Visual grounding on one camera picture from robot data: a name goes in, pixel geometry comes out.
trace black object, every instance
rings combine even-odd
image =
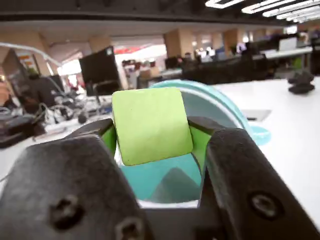
[[[180,67],[180,63],[176,56],[166,58],[164,64],[166,69],[177,69]]]
[[[207,118],[188,122],[213,133],[198,208],[140,209],[111,151],[82,131],[33,145],[20,156],[0,200],[0,239],[320,239],[247,132]],[[110,119],[102,123],[113,127]],[[53,218],[52,206],[73,210]],[[83,214],[76,217],[79,208]],[[56,230],[65,219],[64,231]]]
[[[64,92],[64,86],[59,75],[53,75],[48,77],[40,77],[30,81],[30,85],[35,92],[37,100],[40,103],[44,103],[47,107],[56,105],[55,97],[60,96],[61,92]]]
[[[80,113],[78,116],[78,122],[84,124],[87,121],[87,116],[84,112]]]
[[[87,134],[96,134],[101,137],[112,126],[113,122],[110,118],[94,121],[90,124],[86,124],[78,128],[77,130],[66,136],[66,138],[73,138],[76,136],[82,136]]]
[[[44,127],[34,120],[32,115],[0,120],[0,149],[10,147],[31,136],[45,133]]]
[[[182,79],[207,85],[265,80],[267,74],[267,59],[262,54],[245,54],[182,68]]]
[[[295,73],[292,78],[288,79],[288,83],[292,84],[288,90],[293,94],[307,94],[308,92],[315,89],[315,86],[311,84],[314,80],[314,76],[308,71],[302,71]]]
[[[68,195],[57,204],[53,204],[49,209],[50,221],[57,229],[66,230],[77,224],[84,210],[79,199],[74,195]]]
[[[10,49],[7,53],[2,68],[5,78],[10,82],[14,94],[24,110],[30,114],[36,113],[39,105],[36,92],[32,88],[27,70],[21,64],[13,49]]]
[[[120,89],[119,73],[112,46],[85,56],[79,62],[88,96],[94,96],[95,89],[99,95],[111,95]]]

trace computer monitor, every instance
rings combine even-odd
[[[13,49],[10,49],[6,55],[2,63],[2,69],[6,80],[10,83],[24,110],[30,114],[36,113],[39,109],[36,92],[31,85],[27,70]]]
[[[180,66],[176,56],[168,57],[166,60],[164,60],[164,64],[166,69],[177,69]]]
[[[38,101],[44,103],[47,107],[56,105],[55,97],[60,94],[60,91],[65,92],[59,75],[33,79],[31,80],[31,86],[35,91]]]
[[[88,96],[111,95],[120,89],[114,48],[109,46],[79,60]]]

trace green sponge cube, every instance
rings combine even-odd
[[[112,111],[124,165],[188,154],[192,137],[181,92],[176,87],[117,91]]]

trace white table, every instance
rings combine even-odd
[[[271,110],[262,122],[271,141],[261,146],[274,169],[320,229],[320,78],[308,95],[288,92],[286,80],[266,80],[215,85],[243,110]],[[80,127],[72,120],[70,129],[40,142],[63,138]],[[34,144],[29,138],[0,152],[0,178],[5,176],[15,159]]]
[[[282,50],[282,51],[264,51],[265,57],[267,59],[279,59],[279,58],[287,58],[291,56],[303,55],[303,54],[310,54],[312,53],[312,47],[306,46],[301,48],[296,48],[292,50]]]

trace cable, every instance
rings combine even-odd
[[[5,106],[0,106],[0,114],[8,115],[11,113],[11,110]]]
[[[0,183],[2,183],[4,180],[6,180],[9,177],[10,173],[5,175],[3,178],[0,179]]]
[[[38,54],[41,54],[44,58],[44,60],[49,60],[50,62],[54,63],[55,65],[57,65],[58,67],[61,67],[62,64],[56,60],[54,60],[52,57],[50,57],[48,54],[46,54],[45,52],[32,47],[32,46],[25,46],[25,45],[18,45],[18,44],[12,44],[12,43],[8,43],[8,42],[0,42],[0,46],[1,47],[7,47],[7,48],[13,48],[13,49],[23,49],[23,50],[27,50],[27,51],[32,51],[32,52],[36,52]]]

